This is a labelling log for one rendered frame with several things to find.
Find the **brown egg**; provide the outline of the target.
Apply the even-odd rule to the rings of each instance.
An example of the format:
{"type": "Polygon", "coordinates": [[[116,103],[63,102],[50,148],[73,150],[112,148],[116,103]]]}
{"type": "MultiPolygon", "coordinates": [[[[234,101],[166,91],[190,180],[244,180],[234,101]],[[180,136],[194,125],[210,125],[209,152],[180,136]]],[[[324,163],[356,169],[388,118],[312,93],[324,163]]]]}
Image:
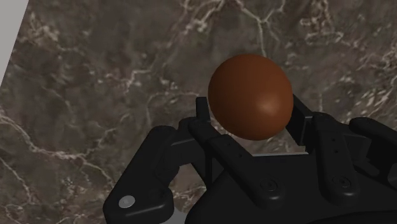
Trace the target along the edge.
{"type": "Polygon", "coordinates": [[[280,133],[293,110],[293,91],[284,71],[256,54],[237,55],[219,65],[207,95],[218,123],[248,140],[264,140],[280,133]]]}

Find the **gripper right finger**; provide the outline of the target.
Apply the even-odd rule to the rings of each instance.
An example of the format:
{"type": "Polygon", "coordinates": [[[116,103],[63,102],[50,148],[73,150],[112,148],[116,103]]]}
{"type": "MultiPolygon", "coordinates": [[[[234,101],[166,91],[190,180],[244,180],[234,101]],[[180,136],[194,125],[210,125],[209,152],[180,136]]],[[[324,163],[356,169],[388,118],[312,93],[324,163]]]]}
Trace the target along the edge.
{"type": "Polygon", "coordinates": [[[397,191],[397,130],[369,117],[348,124],[311,111],[298,97],[286,126],[297,145],[315,154],[323,197],[352,204],[359,197],[359,174],[397,191]]]}

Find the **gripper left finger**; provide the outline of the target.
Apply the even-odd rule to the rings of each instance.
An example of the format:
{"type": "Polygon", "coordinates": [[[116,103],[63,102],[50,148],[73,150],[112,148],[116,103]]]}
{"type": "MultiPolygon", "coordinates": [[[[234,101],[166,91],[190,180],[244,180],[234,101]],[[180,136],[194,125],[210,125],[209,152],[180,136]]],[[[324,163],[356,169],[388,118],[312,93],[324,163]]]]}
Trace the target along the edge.
{"type": "Polygon", "coordinates": [[[102,207],[106,224],[161,224],[174,213],[170,182],[185,164],[199,164],[207,186],[214,183],[218,163],[260,209],[278,209],[286,197],[284,185],[260,171],[254,156],[212,125],[206,97],[195,99],[196,115],[179,127],[152,128],[125,168],[102,207]]]}

